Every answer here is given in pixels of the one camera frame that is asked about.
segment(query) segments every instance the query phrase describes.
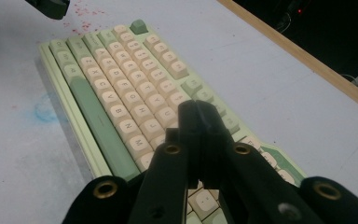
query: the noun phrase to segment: wood trim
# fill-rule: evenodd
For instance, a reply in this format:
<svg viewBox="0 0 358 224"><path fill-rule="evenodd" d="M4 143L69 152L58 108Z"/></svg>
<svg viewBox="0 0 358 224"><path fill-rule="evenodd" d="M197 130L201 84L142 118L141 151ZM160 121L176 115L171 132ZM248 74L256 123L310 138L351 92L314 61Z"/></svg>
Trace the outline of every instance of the wood trim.
<svg viewBox="0 0 358 224"><path fill-rule="evenodd" d="M309 69L314 71L316 74L324 78L334 87L344 92L347 96L352 98L352 100L358 103L358 87L350 83L347 79L337 74L324 63L318 61L316 58L314 58L312 55L300 48L298 45L294 44L285 36L281 35L277 31L266 25L263 21L258 19L252 13L245 10L243 7L239 6L232 0L218 0L218 2L220 2L220 4L235 13L238 17L252 25L260 33L275 42L282 49L286 50L292 56L305 64Z"/></svg>

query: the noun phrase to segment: green spacebar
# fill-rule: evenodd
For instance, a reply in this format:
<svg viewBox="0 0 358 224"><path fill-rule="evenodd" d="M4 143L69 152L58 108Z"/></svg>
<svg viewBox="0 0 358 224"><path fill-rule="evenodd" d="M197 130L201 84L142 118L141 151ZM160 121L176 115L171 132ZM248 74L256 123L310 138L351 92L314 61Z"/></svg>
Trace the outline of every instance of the green spacebar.
<svg viewBox="0 0 358 224"><path fill-rule="evenodd" d="M76 77L69 86L112 173L125 180L140 174L88 81Z"/></svg>

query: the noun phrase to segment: dark floor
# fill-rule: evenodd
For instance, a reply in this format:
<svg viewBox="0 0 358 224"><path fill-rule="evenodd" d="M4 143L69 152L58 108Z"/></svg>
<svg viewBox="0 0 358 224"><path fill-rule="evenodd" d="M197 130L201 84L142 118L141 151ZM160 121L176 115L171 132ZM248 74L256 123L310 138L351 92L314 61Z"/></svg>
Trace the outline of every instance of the dark floor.
<svg viewBox="0 0 358 224"><path fill-rule="evenodd" d="M358 77L358 1L237 2L347 80Z"/></svg>

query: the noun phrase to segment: mechanical keyboard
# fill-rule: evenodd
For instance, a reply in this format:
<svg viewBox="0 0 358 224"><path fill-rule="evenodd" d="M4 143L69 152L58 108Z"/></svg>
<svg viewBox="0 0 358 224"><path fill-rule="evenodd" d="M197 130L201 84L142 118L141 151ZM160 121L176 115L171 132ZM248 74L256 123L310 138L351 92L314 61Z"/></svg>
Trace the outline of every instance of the mechanical keyboard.
<svg viewBox="0 0 358 224"><path fill-rule="evenodd" d="M261 142L200 75L144 21L39 46L42 61L94 176L130 180L146 170L177 106L216 106L234 141L254 146L287 182L304 173L277 147ZM217 190L188 191L187 223L225 223Z"/></svg>

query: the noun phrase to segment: table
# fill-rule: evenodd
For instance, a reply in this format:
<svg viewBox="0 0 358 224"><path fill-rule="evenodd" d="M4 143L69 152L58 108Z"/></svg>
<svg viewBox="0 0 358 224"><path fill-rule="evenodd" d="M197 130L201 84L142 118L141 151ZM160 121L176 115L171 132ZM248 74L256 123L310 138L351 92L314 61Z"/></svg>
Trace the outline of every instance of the table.
<svg viewBox="0 0 358 224"><path fill-rule="evenodd" d="M232 2L74 0L53 21L0 0L0 223L60 223L92 179L37 46L140 18L258 138L358 195L358 90Z"/></svg>

